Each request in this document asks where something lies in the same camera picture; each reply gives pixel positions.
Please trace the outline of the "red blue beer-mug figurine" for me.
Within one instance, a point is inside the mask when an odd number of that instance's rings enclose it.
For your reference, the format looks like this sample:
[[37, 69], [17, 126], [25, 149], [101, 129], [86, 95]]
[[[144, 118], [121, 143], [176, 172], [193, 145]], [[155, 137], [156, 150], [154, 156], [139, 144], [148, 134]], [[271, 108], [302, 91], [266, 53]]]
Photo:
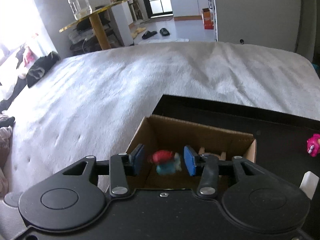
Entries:
[[148, 157], [148, 162], [156, 166], [156, 172], [160, 176], [175, 174], [182, 170], [180, 155], [173, 151], [156, 151]]

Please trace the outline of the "brown cardboard box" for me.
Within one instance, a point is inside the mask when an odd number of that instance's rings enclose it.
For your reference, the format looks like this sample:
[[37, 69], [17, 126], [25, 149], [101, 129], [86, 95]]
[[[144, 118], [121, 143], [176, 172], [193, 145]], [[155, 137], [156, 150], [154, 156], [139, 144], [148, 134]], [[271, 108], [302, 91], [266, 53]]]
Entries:
[[111, 165], [109, 193], [137, 189], [192, 189], [211, 197], [235, 184], [235, 157], [255, 162], [256, 139], [232, 131], [159, 115], [144, 117], [124, 153]]

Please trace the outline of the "white charger cube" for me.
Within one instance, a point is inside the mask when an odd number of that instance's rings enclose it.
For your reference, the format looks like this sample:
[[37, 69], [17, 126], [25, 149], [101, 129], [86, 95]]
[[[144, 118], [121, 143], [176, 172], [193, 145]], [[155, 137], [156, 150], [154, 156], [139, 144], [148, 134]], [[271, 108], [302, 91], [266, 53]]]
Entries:
[[304, 174], [300, 184], [300, 189], [306, 194], [306, 196], [312, 200], [317, 189], [319, 177], [313, 172], [308, 171]]

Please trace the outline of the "pink cartoon figurine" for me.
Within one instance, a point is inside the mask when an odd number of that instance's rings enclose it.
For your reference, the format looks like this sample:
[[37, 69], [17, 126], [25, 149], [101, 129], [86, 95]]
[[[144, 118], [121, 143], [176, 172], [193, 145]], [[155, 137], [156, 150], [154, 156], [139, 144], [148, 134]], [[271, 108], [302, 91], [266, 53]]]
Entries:
[[307, 140], [307, 153], [311, 157], [316, 157], [320, 152], [320, 134], [314, 134]]

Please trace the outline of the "grey bunny cube toy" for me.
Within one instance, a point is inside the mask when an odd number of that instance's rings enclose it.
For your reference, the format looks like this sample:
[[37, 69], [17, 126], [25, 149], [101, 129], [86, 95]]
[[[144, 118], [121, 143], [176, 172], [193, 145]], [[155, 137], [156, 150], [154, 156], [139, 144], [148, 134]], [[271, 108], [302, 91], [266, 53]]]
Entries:
[[219, 160], [226, 160], [226, 152], [209, 152], [207, 151], [204, 147], [201, 147], [199, 149], [198, 155], [205, 156], [205, 155], [214, 155], [216, 156]]

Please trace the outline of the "white bed blanket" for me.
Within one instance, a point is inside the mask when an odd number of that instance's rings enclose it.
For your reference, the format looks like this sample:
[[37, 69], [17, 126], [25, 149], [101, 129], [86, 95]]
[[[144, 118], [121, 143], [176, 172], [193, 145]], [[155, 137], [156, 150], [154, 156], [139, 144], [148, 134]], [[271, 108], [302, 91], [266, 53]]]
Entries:
[[223, 42], [148, 43], [58, 62], [7, 110], [3, 172], [23, 192], [87, 155], [124, 152], [164, 94], [319, 119], [319, 77], [289, 51]]

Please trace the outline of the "gold-edged side table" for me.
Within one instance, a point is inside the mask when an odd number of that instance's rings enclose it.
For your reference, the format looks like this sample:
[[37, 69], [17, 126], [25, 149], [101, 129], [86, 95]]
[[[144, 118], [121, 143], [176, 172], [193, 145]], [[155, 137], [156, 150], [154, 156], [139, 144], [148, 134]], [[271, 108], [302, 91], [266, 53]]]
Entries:
[[115, 7], [116, 5], [119, 5], [119, 4], [122, 4], [122, 3], [125, 3], [125, 2], [127, 2], [127, 0], [113, 2], [113, 3], [111, 3], [109, 5], [106, 5], [106, 6], [100, 8], [98, 10], [95, 10], [91, 14], [86, 15], [86, 16], [80, 18], [79, 20], [76, 20], [76, 21], [70, 23], [69, 25], [61, 28], [59, 30], [59, 33], [62, 33], [63, 31], [67, 30], [68, 28], [70, 28], [70, 27], [72, 27], [72, 26], [74, 26], [74, 25], [76, 25], [76, 24], [78, 24], [78, 23], [80, 23], [80, 22], [82, 22], [82, 21], [84, 21], [84, 20], [86, 20], [88, 18], [90, 23], [91, 23], [91, 26], [92, 26], [92, 28], [94, 30], [94, 33], [95, 33], [95, 35], [97, 37], [97, 40], [98, 40], [99, 45], [100, 45], [100, 48], [102, 50], [111, 49], [111, 45], [110, 45], [110, 43], [109, 43], [109, 41], [107, 39], [107, 35], [106, 35], [105, 31], [104, 31], [104, 28], [103, 28], [101, 19], [99, 17], [99, 14], [101, 12], [104, 12], [104, 11], [108, 10], [108, 9], [111, 9], [112, 7]]

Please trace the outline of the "dark clothing pile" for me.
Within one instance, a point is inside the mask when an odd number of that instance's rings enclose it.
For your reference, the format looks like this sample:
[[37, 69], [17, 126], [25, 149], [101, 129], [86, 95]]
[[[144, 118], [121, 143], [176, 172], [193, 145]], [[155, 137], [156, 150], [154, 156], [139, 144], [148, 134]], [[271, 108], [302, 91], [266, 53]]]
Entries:
[[55, 51], [37, 59], [26, 75], [28, 88], [40, 81], [60, 59], [60, 56]]

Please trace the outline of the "white floor mat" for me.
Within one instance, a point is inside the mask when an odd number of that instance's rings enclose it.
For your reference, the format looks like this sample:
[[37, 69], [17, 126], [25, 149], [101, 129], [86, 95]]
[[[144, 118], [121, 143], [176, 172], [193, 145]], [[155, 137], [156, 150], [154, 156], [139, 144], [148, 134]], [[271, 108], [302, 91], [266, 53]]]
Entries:
[[142, 40], [138, 44], [153, 44], [153, 43], [174, 43], [174, 42], [189, 42], [187, 38], [176, 38], [176, 39], [150, 39]]

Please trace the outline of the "black slipper left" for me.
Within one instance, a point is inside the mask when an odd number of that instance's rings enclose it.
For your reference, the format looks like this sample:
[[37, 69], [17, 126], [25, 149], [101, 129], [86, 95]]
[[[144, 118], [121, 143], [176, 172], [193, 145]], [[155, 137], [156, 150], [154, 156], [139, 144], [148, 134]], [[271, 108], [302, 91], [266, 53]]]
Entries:
[[151, 38], [151, 37], [155, 36], [156, 34], [157, 34], [157, 31], [146, 31], [143, 34], [142, 39], [147, 40], [148, 38]]

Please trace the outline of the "black slipper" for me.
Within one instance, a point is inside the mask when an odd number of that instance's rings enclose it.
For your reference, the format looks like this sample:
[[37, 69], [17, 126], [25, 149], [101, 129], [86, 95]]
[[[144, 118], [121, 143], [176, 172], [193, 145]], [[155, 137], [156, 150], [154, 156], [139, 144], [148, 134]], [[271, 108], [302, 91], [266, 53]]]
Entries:
[[142, 39], [147, 40], [148, 38], [151, 38], [151, 37], [155, 36], [156, 34], [157, 34], [157, 31], [146, 31], [143, 34]]
[[159, 33], [162, 35], [162, 36], [169, 36], [170, 33], [169, 31], [166, 29], [166, 28], [161, 28]]

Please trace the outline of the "black slipper right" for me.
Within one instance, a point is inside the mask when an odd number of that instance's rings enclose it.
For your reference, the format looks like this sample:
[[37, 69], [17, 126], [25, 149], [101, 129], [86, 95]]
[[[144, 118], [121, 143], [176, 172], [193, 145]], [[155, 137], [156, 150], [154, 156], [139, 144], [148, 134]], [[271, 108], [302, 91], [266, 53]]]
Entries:
[[169, 31], [166, 29], [166, 28], [161, 28], [159, 33], [162, 35], [162, 36], [169, 36], [170, 33]]

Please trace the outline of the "clear glass jar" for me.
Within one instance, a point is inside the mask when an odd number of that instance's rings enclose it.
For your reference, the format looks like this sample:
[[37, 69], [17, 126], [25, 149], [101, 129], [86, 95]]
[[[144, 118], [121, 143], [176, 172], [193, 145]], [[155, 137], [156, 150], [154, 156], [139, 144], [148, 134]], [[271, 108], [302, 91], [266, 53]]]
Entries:
[[93, 11], [88, 0], [68, 0], [68, 4], [76, 20], [90, 15]]

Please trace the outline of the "orange carton on floor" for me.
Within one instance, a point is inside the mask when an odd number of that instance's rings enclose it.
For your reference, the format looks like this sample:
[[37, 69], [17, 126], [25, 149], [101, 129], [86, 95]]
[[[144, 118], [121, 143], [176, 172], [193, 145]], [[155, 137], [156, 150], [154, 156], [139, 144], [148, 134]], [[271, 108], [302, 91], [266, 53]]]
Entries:
[[204, 29], [214, 29], [212, 10], [209, 8], [203, 8], [201, 11], [201, 17]]

